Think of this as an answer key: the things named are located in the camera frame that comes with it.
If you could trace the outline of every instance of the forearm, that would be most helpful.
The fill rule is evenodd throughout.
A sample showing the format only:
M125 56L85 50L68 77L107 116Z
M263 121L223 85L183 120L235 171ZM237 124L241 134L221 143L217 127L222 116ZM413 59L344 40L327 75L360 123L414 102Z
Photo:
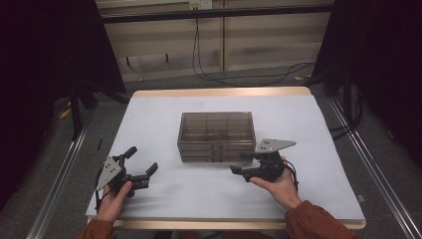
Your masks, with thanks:
M287 230L291 238L345 238L356 239L357 235L339 223L323 208L309 201L286 213Z
M110 239L113 232L112 222L94 219L77 239Z

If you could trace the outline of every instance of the floor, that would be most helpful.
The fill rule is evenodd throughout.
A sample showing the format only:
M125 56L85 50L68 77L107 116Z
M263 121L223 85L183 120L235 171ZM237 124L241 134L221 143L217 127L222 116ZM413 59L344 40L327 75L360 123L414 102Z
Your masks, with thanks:
M196 75L183 75L155 80L129 81L125 83L127 94L124 96L130 98L131 94L137 90L233 87L228 84L236 86L267 84L298 86L304 80L296 80L295 77L305 79L312 73L312 66L304 67L283 79L281 75L287 70L288 68L281 67L210 73L213 78L279 75L269 79L204 81ZM311 90L325 117L327 126L340 126L330 99L323 94L321 85L313 86ZM49 204L53 208L52 213L41 218L46 220L46 227L38 232L39 237L29 238L74 238L86 225L85 212L88 200L94 190L95 175L108 154L126 108L126 105L114 102L103 95L96 95L96 98L99 101L99 106L95 110L82 108L84 125L87 129L84 141L78 145L79 150L75 155L75 161L69 167L64 187L59 190L58 200L53 205ZM409 212L416 228L421 228L422 190L418 188L422 188L422 168L412 161L399 141L390 138L388 128L365 101L363 101L363 117L357 131L373 156L372 165L377 165L381 169ZM57 182L56 176L70 152L69 149L72 146L75 147L76 143L71 141L72 133L71 117L53 119L44 138L43 152L40 154L37 164L27 175L25 183L11 196L5 208L0 212L1 238L25 238L31 232L34 222L37 221L37 215L45 204L46 197ZM366 227L356 233L363 238L412 238L404 233L402 225L398 223L390 205L381 194L349 137L347 135L340 137L334 143L352 189L356 196L364 197L360 205L366 217ZM152 238L154 232L133 230L118 231L117 234L118 238Z

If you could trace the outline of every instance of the person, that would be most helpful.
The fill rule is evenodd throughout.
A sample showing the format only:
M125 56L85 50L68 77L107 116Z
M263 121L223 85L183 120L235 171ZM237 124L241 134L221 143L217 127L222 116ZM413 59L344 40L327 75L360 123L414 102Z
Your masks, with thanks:
M77 236L77 239L110 239L114 232L113 223L120 214L124 198L130 192L131 181L126 182L118 195L105 186L97 218L91 220L85 230Z
M259 177L253 177L250 181L266 189L280 205L286 208L286 227L290 238L359 238L323 208L312 205L307 200L302 201L296 191L292 173L289 170L284 170L282 176L274 182L269 182ZM130 191L130 187L130 182L127 182L118 195L114 195L112 192L107 194L103 198L97 219L90 221L77 239L111 238L113 233L112 224L120 213L122 202ZM186 235L186 238L194 238L192 233L184 233L184 235ZM254 232L225 232L223 233L223 239L225 238L258 239L269 237L268 235L259 235Z

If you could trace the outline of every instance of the plastic storage container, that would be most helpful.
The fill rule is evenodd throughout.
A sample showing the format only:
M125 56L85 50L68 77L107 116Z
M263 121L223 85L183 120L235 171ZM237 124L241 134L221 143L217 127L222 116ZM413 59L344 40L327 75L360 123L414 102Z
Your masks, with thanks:
M183 113L177 146L182 161L245 161L255 150L250 112Z

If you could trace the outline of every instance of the human hand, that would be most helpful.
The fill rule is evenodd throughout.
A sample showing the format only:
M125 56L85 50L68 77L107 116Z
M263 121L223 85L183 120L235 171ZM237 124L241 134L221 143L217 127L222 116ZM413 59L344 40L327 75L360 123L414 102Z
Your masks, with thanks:
M115 195L115 192L110 191L109 186L106 185L103 191L102 205L100 206L97 219L114 222L115 219L117 219L117 216L120 214L124 198L130 192L131 186L131 181L128 181L120 189L118 195Z
M285 157L282 156L281 160L286 164ZM274 182L269 182L259 177L252 177L250 181L269 191L274 199L287 210L296 208L302 203L296 191L292 173L288 169L285 169L282 176Z

